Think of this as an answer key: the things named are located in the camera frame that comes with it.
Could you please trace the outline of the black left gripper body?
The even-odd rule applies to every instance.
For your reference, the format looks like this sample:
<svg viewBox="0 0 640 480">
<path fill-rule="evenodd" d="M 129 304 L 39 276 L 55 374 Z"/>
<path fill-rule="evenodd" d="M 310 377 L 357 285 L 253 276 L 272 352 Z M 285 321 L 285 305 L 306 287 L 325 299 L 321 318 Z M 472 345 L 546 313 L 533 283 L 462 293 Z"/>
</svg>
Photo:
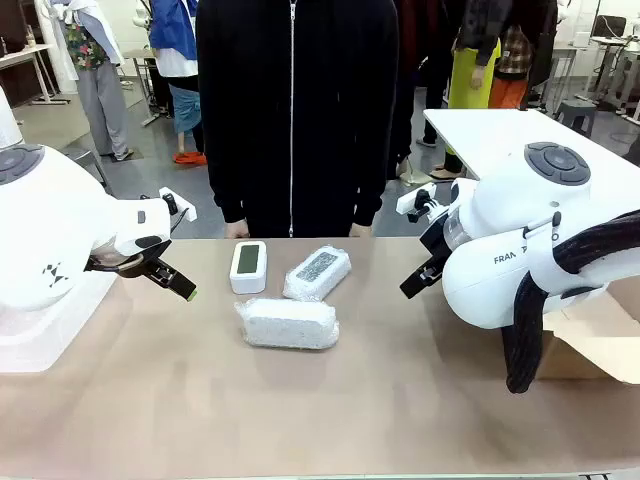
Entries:
<svg viewBox="0 0 640 480">
<path fill-rule="evenodd" d="M 161 260 L 161 255 L 168 249 L 171 243 L 171 240 L 167 240 L 144 249 L 141 253 L 126 258 L 124 262 L 114 266 L 107 266 L 99 263 L 96 258 L 90 257 L 84 270 L 115 273 L 123 278 L 137 278 L 139 276 L 146 276 L 148 278 L 160 277 L 162 272 L 166 273 L 169 271 L 167 264 Z"/>
</svg>

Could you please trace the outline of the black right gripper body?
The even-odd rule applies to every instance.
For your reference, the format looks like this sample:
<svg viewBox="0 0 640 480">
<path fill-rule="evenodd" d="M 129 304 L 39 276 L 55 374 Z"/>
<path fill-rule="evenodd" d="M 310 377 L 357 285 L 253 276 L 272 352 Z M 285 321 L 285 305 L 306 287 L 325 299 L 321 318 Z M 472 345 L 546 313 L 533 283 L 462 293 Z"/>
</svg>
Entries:
<svg viewBox="0 0 640 480">
<path fill-rule="evenodd" d="M 420 242 L 430 254 L 430 257 L 422 265 L 423 269 L 442 269 L 451 255 L 451 250 L 444 238 L 444 225 L 447 219 L 447 213 L 440 214 L 430 221 L 420 237 Z"/>
</svg>

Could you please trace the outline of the unwrapped white digital clock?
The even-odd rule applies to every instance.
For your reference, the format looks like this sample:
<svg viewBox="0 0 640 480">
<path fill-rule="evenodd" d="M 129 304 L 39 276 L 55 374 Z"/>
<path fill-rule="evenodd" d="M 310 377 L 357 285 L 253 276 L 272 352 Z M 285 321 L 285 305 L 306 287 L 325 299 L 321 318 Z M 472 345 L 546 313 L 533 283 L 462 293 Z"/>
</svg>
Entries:
<svg viewBox="0 0 640 480">
<path fill-rule="evenodd" d="M 267 247 L 263 241 L 244 241 L 236 244 L 229 279 L 232 291 L 237 295 L 258 294 L 265 289 Z"/>
</svg>

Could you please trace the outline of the bubble-wrapped clock with dark label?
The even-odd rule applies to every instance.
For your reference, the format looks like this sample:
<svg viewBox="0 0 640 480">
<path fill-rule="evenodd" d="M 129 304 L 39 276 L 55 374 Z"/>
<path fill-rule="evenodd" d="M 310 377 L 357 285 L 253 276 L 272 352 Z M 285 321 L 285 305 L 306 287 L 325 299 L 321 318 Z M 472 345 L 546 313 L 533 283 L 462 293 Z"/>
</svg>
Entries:
<svg viewBox="0 0 640 480">
<path fill-rule="evenodd" d="M 323 301 L 350 271 L 345 250 L 323 246 L 286 274 L 283 295 L 298 301 Z"/>
</svg>

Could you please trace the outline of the plain white bubble-wrapped clock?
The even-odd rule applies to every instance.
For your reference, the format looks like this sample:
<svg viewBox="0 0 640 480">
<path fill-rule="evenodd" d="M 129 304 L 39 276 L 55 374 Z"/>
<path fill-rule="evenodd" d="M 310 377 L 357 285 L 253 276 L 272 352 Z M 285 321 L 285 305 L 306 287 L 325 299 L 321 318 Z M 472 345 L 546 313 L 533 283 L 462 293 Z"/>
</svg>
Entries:
<svg viewBox="0 0 640 480">
<path fill-rule="evenodd" d="M 245 341 L 255 347 L 325 350 L 339 339 L 336 310 L 323 302 L 254 298 L 235 310 Z"/>
</svg>

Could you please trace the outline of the person right forearm black sleeve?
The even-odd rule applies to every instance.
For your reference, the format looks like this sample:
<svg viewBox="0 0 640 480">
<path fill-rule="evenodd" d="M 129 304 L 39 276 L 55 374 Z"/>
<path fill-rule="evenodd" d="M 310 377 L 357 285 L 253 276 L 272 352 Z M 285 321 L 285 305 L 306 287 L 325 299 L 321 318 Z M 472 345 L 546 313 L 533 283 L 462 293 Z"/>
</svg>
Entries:
<svg viewBox="0 0 640 480">
<path fill-rule="evenodd" d="M 224 79 L 202 68 L 200 104 L 209 183 L 227 224 L 245 222 L 240 187 L 237 105 Z"/>
</svg>

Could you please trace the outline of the person left forearm black sleeve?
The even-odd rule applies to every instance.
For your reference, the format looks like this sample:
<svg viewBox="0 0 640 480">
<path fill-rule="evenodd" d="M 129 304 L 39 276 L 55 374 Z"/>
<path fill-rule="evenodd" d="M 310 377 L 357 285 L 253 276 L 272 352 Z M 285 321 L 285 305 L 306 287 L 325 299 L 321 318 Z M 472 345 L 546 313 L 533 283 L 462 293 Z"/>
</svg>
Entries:
<svg viewBox="0 0 640 480">
<path fill-rule="evenodd" d="M 356 133 L 357 200 L 353 224 L 370 228 L 382 205 L 387 181 L 395 74 L 376 76 L 364 85 Z"/>
</svg>

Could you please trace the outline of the grey plastic stool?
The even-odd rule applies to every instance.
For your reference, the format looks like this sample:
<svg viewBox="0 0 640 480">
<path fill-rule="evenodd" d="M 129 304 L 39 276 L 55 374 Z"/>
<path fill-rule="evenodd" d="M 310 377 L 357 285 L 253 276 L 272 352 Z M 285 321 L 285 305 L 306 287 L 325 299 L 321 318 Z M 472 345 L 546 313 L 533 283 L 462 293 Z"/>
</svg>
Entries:
<svg viewBox="0 0 640 480">
<path fill-rule="evenodd" d="M 61 152 L 89 173 L 95 173 L 94 178 L 98 180 L 104 190 L 109 195 L 113 194 L 113 189 L 107 178 L 102 162 L 91 150 L 78 147 L 64 147 L 61 149 Z"/>
<path fill-rule="evenodd" d="M 589 101 L 580 99 L 563 100 L 554 113 L 553 119 L 580 135 L 590 138 L 596 112 L 596 106 Z"/>
</svg>

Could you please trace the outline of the bystander plaid shirt orange trousers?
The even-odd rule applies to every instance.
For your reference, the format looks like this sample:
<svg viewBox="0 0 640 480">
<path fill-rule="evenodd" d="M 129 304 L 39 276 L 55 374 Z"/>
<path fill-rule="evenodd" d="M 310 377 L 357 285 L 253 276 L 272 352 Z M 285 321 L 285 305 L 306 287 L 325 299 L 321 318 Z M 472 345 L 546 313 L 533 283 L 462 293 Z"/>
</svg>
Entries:
<svg viewBox="0 0 640 480">
<path fill-rule="evenodd" d="M 519 108 L 527 92 L 533 47 L 517 24 L 505 31 L 501 41 L 501 56 L 494 68 L 489 107 Z"/>
</svg>

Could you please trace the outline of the brown cardboard box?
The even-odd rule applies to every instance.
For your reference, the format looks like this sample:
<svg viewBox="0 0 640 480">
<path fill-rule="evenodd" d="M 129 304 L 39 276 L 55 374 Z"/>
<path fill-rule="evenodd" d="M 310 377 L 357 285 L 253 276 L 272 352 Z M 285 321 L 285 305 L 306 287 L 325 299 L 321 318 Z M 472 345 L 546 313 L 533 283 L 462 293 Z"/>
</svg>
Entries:
<svg viewBox="0 0 640 480">
<path fill-rule="evenodd" d="M 640 385 L 640 321 L 608 293 L 546 314 L 536 378 Z"/>
</svg>

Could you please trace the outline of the person torso black zip hoodie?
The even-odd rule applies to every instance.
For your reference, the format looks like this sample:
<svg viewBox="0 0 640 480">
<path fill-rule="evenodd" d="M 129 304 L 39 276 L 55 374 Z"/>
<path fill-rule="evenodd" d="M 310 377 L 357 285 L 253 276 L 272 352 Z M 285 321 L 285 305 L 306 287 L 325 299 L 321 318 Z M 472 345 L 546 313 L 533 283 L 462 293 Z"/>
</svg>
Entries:
<svg viewBox="0 0 640 480">
<path fill-rule="evenodd" d="M 196 45 L 237 105 L 249 238 L 349 237 L 364 85 L 397 76 L 393 0 L 200 0 Z"/>
</svg>

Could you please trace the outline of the white background desk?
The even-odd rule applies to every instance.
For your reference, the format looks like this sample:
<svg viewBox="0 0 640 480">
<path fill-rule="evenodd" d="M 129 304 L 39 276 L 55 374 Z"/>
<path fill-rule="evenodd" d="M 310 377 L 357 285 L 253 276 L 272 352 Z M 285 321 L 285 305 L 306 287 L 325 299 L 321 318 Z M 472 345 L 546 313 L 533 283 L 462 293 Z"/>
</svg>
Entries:
<svg viewBox="0 0 640 480">
<path fill-rule="evenodd" d="M 156 103 L 153 85 L 151 81 L 151 66 L 148 60 L 153 59 L 153 54 L 149 48 L 129 50 L 124 53 L 124 59 L 130 60 L 140 83 L 140 89 L 146 104 L 146 118 L 141 122 L 141 126 L 146 128 L 160 118 L 160 110 Z"/>
<path fill-rule="evenodd" d="M 31 63 L 34 67 L 41 95 L 30 100 L 30 105 L 60 106 L 70 103 L 69 100 L 58 96 L 41 56 L 42 52 L 52 48 L 52 44 L 35 44 L 34 46 L 25 46 L 19 52 L 10 53 L 0 58 L 0 71 L 24 63 Z"/>
<path fill-rule="evenodd" d="M 636 109 L 640 98 L 635 100 L 634 92 L 640 95 L 640 39 L 637 37 L 591 38 L 603 52 L 598 67 L 592 100 L 612 107 L 622 116 Z"/>
</svg>

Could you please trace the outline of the bystander in blue jacket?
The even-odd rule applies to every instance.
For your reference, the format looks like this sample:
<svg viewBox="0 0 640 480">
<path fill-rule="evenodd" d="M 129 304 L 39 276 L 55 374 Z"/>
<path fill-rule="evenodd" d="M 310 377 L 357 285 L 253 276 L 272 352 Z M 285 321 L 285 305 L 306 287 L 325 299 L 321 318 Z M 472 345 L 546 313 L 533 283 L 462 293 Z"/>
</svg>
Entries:
<svg viewBox="0 0 640 480">
<path fill-rule="evenodd" d="M 150 0 L 149 40 L 173 103 L 178 152 L 205 155 L 195 20 L 198 0 Z"/>
</svg>

